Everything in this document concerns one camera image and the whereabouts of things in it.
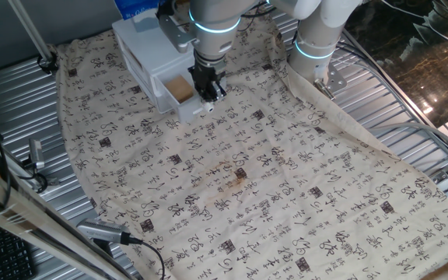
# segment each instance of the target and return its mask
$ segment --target wrinkled fabric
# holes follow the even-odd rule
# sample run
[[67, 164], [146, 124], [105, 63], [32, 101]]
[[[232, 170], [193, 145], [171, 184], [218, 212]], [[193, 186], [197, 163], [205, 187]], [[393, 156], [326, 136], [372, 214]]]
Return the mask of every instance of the wrinkled fabric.
[[[101, 219], [156, 247], [170, 279], [418, 279], [445, 264], [446, 195], [293, 72], [281, 41], [268, 18], [239, 32], [227, 97], [190, 124], [156, 111], [112, 31], [57, 47], [65, 147]], [[160, 278], [152, 251], [123, 250]]]

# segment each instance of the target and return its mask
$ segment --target dark floor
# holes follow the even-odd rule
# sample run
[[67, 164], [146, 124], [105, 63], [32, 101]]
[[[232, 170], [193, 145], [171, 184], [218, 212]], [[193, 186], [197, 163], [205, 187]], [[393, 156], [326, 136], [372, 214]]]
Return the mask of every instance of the dark floor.
[[[432, 0], [387, 1], [429, 16], [432, 26], [448, 36], [448, 20], [432, 10]], [[435, 7], [448, 16], [440, 5]], [[346, 29], [439, 127], [448, 121], [448, 41], [423, 27], [424, 22], [373, 0], [354, 11]]]

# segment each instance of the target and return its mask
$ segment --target metal grating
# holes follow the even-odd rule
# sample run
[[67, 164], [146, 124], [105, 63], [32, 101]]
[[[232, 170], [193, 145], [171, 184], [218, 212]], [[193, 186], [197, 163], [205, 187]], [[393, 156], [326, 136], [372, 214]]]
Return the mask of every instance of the metal grating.
[[[291, 50], [297, 21], [280, 12], [272, 16], [282, 32], [286, 49]], [[365, 128], [421, 122], [404, 102], [405, 96], [391, 92], [376, 75], [359, 66], [365, 64], [357, 57], [337, 50], [332, 63], [348, 83], [334, 93], [335, 103]], [[44, 74], [34, 59], [0, 71], [0, 132], [5, 136], [5, 147], [18, 159], [25, 159], [29, 153], [27, 139], [42, 141], [46, 167], [40, 172], [59, 178], [60, 186], [48, 188], [41, 197], [76, 225], [84, 218], [96, 218], [97, 214], [70, 166], [58, 126], [56, 99], [54, 78]], [[423, 131], [401, 128], [377, 138], [427, 175], [448, 164], [448, 155]], [[119, 246], [112, 247], [112, 252], [127, 271], [137, 273]], [[33, 256], [38, 270], [36, 279], [88, 279], [36, 247]]]
[[[49, 187], [41, 197], [73, 225], [97, 218], [77, 181], [61, 137], [54, 77], [46, 75], [32, 59], [0, 71], [0, 133], [3, 145], [17, 159], [29, 155], [29, 138], [40, 139], [46, 166], [40, 173], [57, 177], [59, 187]], [[132, 275], [138, 272], [118, 245], [111, 247], [115, 260]], [[32, 248], [38, 279], [88, 279], [78, 269], [43, 250]]]

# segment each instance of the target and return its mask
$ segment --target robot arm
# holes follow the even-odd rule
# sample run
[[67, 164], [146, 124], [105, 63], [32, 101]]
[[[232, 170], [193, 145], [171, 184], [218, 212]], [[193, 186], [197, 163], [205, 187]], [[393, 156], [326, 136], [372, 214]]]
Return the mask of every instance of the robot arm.
[[[241, 15], [258, 0], [191, 0], [190, 32], [178, 30], [168, 9], [159, 9], [159, 24], [180, 52], [194, 46], [194, 67], [189, 71], [194, 87], [206, 103], [226, 95], [225, 54], [232, 48]], [[300, 19], [296, 48], [289, 64], [311, 83], [327, 78], [327, 65], [347, 18], [362, 0], [268, 0], [293, 18]]]

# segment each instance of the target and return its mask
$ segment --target keyboard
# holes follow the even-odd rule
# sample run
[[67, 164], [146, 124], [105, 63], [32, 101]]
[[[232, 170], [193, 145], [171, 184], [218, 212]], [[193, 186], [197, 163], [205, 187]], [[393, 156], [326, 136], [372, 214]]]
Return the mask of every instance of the keyboard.
[[27, 280], [35, 274], [29, 245], [0, 228], [0, 280]]

